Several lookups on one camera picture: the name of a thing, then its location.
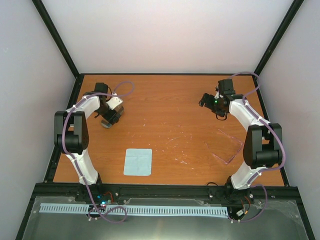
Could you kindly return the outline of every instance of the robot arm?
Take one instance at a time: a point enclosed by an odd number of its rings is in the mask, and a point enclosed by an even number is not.
[[[230,184],[233,189],[247,189],[264,169],[272,168],[273,165],[280,164],[282,160],[279,144],[259,120],[262,119],[268,124],[280,139],[282,128],[279,124],[270,123],[261,117],[246,99],[243,101],[243,95],[236,94],[234,91],[232,79],[218,81],[216,91],[215,96],[205,93],[199,105],[211,109],[218,120],[224,121],[228,114],[233,115],[247,131],[243,146],[244,162],[238,171],[227,180],[227,184]],[[264,139],[269,140],[269,143],[263,144]]]
[[[84,95],[90,95],[94,93],[107,93],[108,86],[104,83],[97,83],[93,92],[87,92]],[[105,128],[110,128],[113,124],[119,121],[124,108],[119,107],[123,101],[118,97],[112,97],[110,100],[106,101],[105,96],[92,96],[90,98],[84,98],[85,100],[81,105],[79,105],[76,110],[74,110],[68,121],[66,133],[65,133],[65,147],[66,150],[73,154],[72,156],[67,154],[66,156],[71,160],[78,176],[79,182],[85,184],[83,178],[80,177],[78,169],[75,165],[75,160],[78,163],[79,169],[81,170],[83,176],[85,177],[88,185],[95,184],[99,179],[99,174],[92,165],[91,159],[88,154],[89,145],[89,133],[87,128],[86,119],[96,112],[97,116],[101,115],[103,120],[101,124]],[[62,131],[63,125],[67,114],[72,108],[66,111],[57,111],[54,115],[54,144],[63,153],[62,147]]]

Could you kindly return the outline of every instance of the purple cable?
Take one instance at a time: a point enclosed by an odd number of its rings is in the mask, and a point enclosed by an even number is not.
[[[122,84],[124,84],[124,83],[130,83],[130,84],[132,85],[131,91],[129,91],[128,93],[122,94],[122,95],[115,95],[115,90],[116,90],[119,86],[121,86]],[[122,206],[117,206],[117,207],[116,207],[116,208],[122,209],[122,210],[124,211],[124,218],[123,218],[122,220],[120,220],[120,221],[112,221],[112,220],[109,220],[109,219],[107,219],[107,218],[99,211],[99,209],[98,209],[97,206],[96,206],[95,200],[94,200],[94,198],[93,198],[93,196],[92,196],[92,193],[91,193],[91,191],[90,191],[88,182],[87,182],[85,176],[83,175],[82,171],[81,171],[80,168],[79,168],[79,165],[78,165],[78,163],[77,163],[77,161],[76,161],[75,155],[73,155],[71,152],[69,152],[69,151],[67,150],[67,148],[66,148],[66,140],[65,140],[65,138],[66,138],[66,130],[67,130],[67,125],[68,125],[68,121],[69,121],[69,119],[70,119],[71,114],[74,112],[74,110],[76,110],[76,109],[77,109],[82,103],[84,103],[86,100],[88,100],[88,99],[90,99],[90,98],[92,98],[92,97],[94,97],[94,96],[101,96],[101,95],[103,95],[103,96],[109,96],[109,97],[125,97],[125,96],[131,94],[131,93],[134,91],[134,89],[135,89],[135,84],[134,84],[133,82],[131,82],[131,81],[125,81],[125,82],[119,83],[119,84],[115,87],[115,89],[114,89],[114,91],[113,91],[113,94],[97,92],[97,93],[93,93],[93,94],[91,94],[91,95],[85,96],[85,98],[82,98],[77,104],[75,104],[75,105],[70,109],[69,113],[67,114],[67,116],[66,116],[66,118],[65,118],[65,120],[64,120],[64,124],[63,124],[63,128],[62,128],[62,149],[63,149],[63,151],[65,152],[65,154],[70,155],[70,156],[72,157],[72,159],[74,160],[74,165],[75,165],[75,167],[76,167],[76,169],[77,169],[80,177],[83,179],[83,182],[84,182],[85,187],[86,187],[86,189],[87,189],[87,191],[88,191],[90,200],[91,200],[91,202],[92,202],[92,204],[93,204],[93,207],[94,207],[94,209],[96,210],[96,212],[100,215],[101,218],[103,218],[103,219],[106,220],[107,222],[113,223],[113,224],[120,224],[120,223],[122,223],[123,221],[125,221],[126,218],[127,218],[127,210],[126,210],[124,207],[122,207]]]
[[[248,220],[240,220],[239,223],[248,223],[248,222],[251,222],[251,221],[257,219],[257,218],[265,211],[265,209],[266,209],[266,207],[267,207],[267,204],[268,204],[268,194],[267,194],[267,190],[266,190],[265,186],[263,186],[262,184],[257,184],[257,185],[255,185],[255,186],[253,186],[253,188],[256,188],[256,187],[262,187],[262,189],[263,189],[263,191],[264,191],[264,195],[265,195],[264,206],[263,206],[263,208],[261,209],[261,211],[260,211],[257,215],[255,215],[254,217],[252,217],[252,218],[250,218],[250,219],[248,219]]]
[[[101,209],[106,209],[106,208],[107,208],[106,206],[100,206],[100,207],[98,207],[99,210],[101,210]],[[109,213],[111,213],[111,212],[112,212],[113,210],[115,210],[115,209],[123,209],[123,207],[122,207],[122,206],[115,206],[115,207],[109,209],[109,210],[108,210],[107,212],[105,212],[103,215],[106,216],[106,215],[108,215]],[[88,217],[89,217],[89,218],[92,218],[92,219],[94,219],[94,218],[100,219],[100,218],[101,218],[100,216],[98,216],[98,217],[92,217],[92,216],[90,215],[94,210],[95,210],[95,209],[92,208],[92,209],[88,212]]]
[[[231,78],[233,78],[234,76],[237,76],[237,75],[239,75],[239,74],[251,74],[251,75],[255,76],[255,77],[258,79],[258,82],[259,82],[258,86],[257,86],[255,89],[253,89],[252,91],[250,91],[250,92],[246,93],[245,95],[243,95],[243,97],[242,97],[242,102],[243,102],[243,104],[246,104],[246,97],[247,97],[248,95],[256,92],[256,91],[260,88],[260,86],[261,86],[261,84],[260,84],[261,80],[260,80],[259,75],[257,75],[257,74],[254,73],[254,72],[251,72],[251,71],[241,71],[241,72],[238,72],[238,73],[235,73],[235,74],[231,75],[229,78],[231,79]],[[285,165],[285,162],[286,162],[286,152],[285,152],[285,148],[284,148],[284,146],[283,146],[280,138],[279,138],[278,135],[275,133],[275,131],[274,131],[264,120],[259,119],[259,116],[251,109],[251,107],[249,107],[248,105],[245,105],[245,108],[246,108],[259,122],[261,122],[263,125],[265,125],[265,127],[270,131],[270,133],[273,135],[273,137],[275,138],[275,140],[276,140],[277,143],[279,144],[280,149],[281,149],[281,152],[282,152],[282,161],[281,161],[281,164],[280,164],[279,166],[277,166],[277,167],[262,169],[260,172],[257,172],[257,173],[255,173],[255,174],[253,174],[253,175],[251,176],[251,178],[250,178],[250,179],[248,180],[248,182],[247,182],[247,184],[250,185],[250,184],[251,184],[251,181],[252,181],[257,175],[259,175],[260,173],[281,169],[281,168]]]
[[[122,81],[122,82],[120,82],[117,86],[115,86],[115,88],[114,88],[114,90],[113,90],[113,94],[116,93],[116,90],[117,90],[122,84],[132,84],[133,87],[132,87],[131,91],[129,91],[129,92],[126,93],[126,94],[121,95],[121,97],[125,97],[125,96],[131,94],[131,93],[134,91],[134,89],[135,89],[135,85],[134,85],[134,83],[133,83],[132,81]]]

